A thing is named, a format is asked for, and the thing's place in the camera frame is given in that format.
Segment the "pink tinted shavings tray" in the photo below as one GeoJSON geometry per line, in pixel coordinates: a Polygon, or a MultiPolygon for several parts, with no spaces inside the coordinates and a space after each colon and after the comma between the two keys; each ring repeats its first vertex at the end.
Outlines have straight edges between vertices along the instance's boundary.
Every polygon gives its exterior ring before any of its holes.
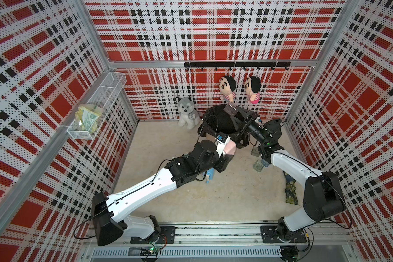
{"type": "Polygon", "coordinates": [[[224,111],[230,115],[230,116],[235,116],[239,111],[238,111],[238,106],[234,104],[233,102],[229,102],[225,107],[224,111]]]}

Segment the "clear sharpener shavings tray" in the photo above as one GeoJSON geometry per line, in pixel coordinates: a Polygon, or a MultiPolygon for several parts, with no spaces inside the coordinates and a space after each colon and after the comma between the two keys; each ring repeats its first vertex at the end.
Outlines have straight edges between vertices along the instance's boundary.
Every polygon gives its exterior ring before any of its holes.
{"type": "Polygon", "coordinates": [[[262,170],[264,169],[264,165],[262,160],[257,160],[254,164],[253,164],[253,169],[256,172],[262,172],[262,170]]]}

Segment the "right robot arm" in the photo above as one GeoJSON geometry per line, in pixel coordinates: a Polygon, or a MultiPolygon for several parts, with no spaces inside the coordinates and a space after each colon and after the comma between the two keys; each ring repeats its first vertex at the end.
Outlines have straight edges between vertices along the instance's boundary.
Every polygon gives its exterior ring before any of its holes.
{"type": "Polygon", "coordinates": [[[340,181],[333,172],[323,172],[292,156],[279,143],[280,119],[260,125],[258,114],[229,105],[229,115],[239,134],[248,134],[259,143],[263,160],[280,168],[304,189],[302,206],[280,218],[274,235],[282,242],[292,242],[303,229],[344,212],[347,208],[340,181]]]}

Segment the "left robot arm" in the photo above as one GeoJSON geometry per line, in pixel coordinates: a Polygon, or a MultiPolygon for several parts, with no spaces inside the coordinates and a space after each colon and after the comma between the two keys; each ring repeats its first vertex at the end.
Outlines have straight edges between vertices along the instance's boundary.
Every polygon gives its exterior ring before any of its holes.
{"type": "Polygon", "coordinates": [[[92,200],[91,221],[98,246],[109,245],[122,236],[155,242],[162,234],[155,216],[132,216],[132,212],[154,198],[197,180],[210,169],[222,172],[233,159],[236,143],[203,140],[180,157],[168,160],[154,176],[108,196],[98,193],[92,200]]]}

